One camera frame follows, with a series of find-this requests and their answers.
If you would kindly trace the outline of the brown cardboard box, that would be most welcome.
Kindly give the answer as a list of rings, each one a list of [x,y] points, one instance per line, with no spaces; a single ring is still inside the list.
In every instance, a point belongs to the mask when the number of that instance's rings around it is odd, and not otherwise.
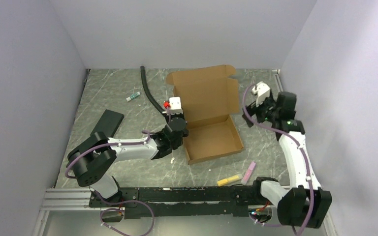
[[[240,112],[239,82],[229,64],[173,71],[166,83],[181,107],[189,134],[183,139],[188,164],[240,153],[243,142],[232,119]]]

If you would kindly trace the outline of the pink highlighter marker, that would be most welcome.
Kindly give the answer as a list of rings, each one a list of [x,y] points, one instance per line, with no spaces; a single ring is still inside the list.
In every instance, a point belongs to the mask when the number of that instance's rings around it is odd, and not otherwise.
[[[248,183],[248,181],[249,181],[249,179],[250,179],[250,177],[251,177],[251,175],[252,175],[255,167],[256,167],[256,163],[254,161],[251,162],[250,165],[249,165],[249,167],[248,167],[248,169],[246,170],[243,178],[240,181],[240,183],[242,185],[247,185],[247,183]]]

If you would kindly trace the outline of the yellow highlighter marker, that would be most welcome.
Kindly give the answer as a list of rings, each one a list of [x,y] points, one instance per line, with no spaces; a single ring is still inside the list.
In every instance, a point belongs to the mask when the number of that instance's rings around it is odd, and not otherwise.
[[[236,175],[231,176],[231,177],[220,179],[220,180],[217,181],[217,186],[221,187],[221,186],[224,186],[224,185],[232,184],[232,183],[235,183],[235,182],[241,180],[242,178],[243,178],[242,174],[236,174]]]

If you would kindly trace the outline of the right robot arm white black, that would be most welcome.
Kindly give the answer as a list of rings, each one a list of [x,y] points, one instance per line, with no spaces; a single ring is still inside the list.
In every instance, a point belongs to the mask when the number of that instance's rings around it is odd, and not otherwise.
[[[295,119],[297,97],[279,92],[276,99],[271,91],[254,92],[256,101],[243,106],[243,118],[248,127],[257,125],[275,132],[282,148],[289,174],[286,189],[271,177],[257,177],[253,182],[252,199],[257,204],[267,200],[276,207],[278,221],[283,226],[321,227],[332,203],[330,191],[323,190],[312,169],[306,149],[305,128]]]

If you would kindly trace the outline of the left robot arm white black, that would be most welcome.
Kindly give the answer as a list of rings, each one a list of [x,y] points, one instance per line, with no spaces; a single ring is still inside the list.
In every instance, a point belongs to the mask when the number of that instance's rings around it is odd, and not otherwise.
[[[143,133],[147,136],[141,139],[109,138],[103,132],[92,134],[68,154],[64,175],[75,179],[80,187],[95,190],[107,205],[118,205],[122,193],[116,180],[107,174],[110,167],[119,161],[164,158],[183,144],[189,131],[183,118],[174,117],[162,130]]]

